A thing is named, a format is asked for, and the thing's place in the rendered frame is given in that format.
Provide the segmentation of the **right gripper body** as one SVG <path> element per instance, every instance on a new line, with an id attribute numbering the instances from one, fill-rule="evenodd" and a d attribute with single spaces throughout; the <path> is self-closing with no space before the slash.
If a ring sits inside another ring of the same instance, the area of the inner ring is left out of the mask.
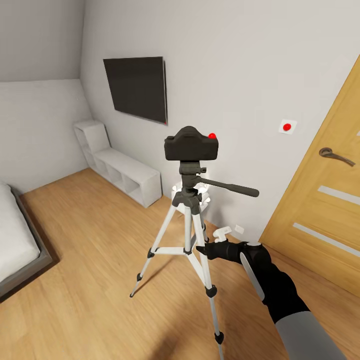
<path id="1" fill-rule="evenodd" d="M 206 244 L 205 246 L 207 259 L 213 260 L 219 257 L 231 261 L 228 257 L 228 248 L 232 243 L 233 242 L 229 242 L 229 240 L 227 239 L 223 242 L 219 241 Z"/>

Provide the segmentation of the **camera tripod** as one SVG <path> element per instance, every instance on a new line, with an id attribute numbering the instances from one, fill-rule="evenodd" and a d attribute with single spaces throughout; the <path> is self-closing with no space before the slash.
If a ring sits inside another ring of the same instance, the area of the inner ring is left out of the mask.
<path id="1" fill-rule="evenodd" d="M 172 200 L 172 205 L 167 213 L 167 216 L 161 226 L 161 229 L 157 235 L 157 238 L 152 246 L 149 249 L 147 254 L 147 261 L 141 271 L 137 275 L 137 283 L 135 288 L 130 294 L 130 297 L 133 297 L 135 290 L 139 282 L 143 278 L 143 274 L 148 267 L 148 264 L 155 256 L 155 254 L 162 255 L 186 255 L 194 267 L 196 273 L 201 279 L 204 287 L 206 288 L 206 294 L 209 297 L 211 313 L 215 328 L 215 340 L 218 343 L 220 360 L 224 360 L 222 342 L 224 341 L 224 334 L 220 332 L 217 320 L 217 314 L 214 303 L 214 296 L 217 294 L 217 288 L 211 282 L 209 264 L 207 255 L 203 253 L 200 254 L 201 265 L 197 260 L 196 256 L 193 253 L 193 249 L 198 244 L 198 246 L 205 247 L 206 244 L 209 244 L 209 238 L 206 233 L 206 224 L 204 223 L 204 218 L 201 211 L 200 202 L 202 202 L 202 193 L 199 193 L 199 190 L 194 188 L 199 183 L 209 184 L 221 188 L 226 188 L 232 192 L 244 194 L 251 197 L 258 197 L 260 191 L 254 188 L 235 185 L 235 184 L 225 184 L 218 181 L 213 181 L 199 176 L 201 173 L 206 173 L 206 167 L 200 167 L 200 160 L 190 161 L 190 160 L 167 160 L 167 161 L 180 161 L 179 173 L 182 178 L 182 188 L 181 191 L 177 191 Z M 199 174 L 199 175 L 197 175 Z M 158 247 L 162 236 L 164 235 L 167 226 L 169 225 L 170 220 L 172 219 L 173 214 L 175 213 L 179 204 L 183 204 L 185 208 L 185 247 Z M 191 238 L 192 231 L 192 218 L 195 228 L 195 234 Z"/>

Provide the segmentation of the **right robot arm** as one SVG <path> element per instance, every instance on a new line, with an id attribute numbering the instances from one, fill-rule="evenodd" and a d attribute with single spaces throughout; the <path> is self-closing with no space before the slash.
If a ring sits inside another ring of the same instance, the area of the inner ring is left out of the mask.
<path id="1" fill-rule="evenodd" d="M 290 276 L 272 263 L 260 242 L 229 242 L 229 226 L 219 228 L 215 242 L 196 249 L 213 260 L 222 258 L 244 266 L 255 290 L 280 334 L 290 360 L 348 360 L 297 294 Z"/>

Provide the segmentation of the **digital camera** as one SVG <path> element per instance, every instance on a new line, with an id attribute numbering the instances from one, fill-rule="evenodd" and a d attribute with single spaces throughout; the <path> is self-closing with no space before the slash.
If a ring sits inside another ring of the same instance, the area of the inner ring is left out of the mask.
<path id="1" fill-rule="evenodd" d="M 166 160 L 211 161 L 218 155 L 219 141 L 215 133 L 201 134 L 195 127 L 181 128 L 175 136 L 164 140 Z"/>

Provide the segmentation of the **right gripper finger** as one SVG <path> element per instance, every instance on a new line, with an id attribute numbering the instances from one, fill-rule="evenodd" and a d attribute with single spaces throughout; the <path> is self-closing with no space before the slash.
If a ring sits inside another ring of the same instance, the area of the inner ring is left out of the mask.
<path id="1" fill-rule="evenodd" d="M 196 246 L 196 249 L 205 256 L 207 255 L 206 246 Z"/>

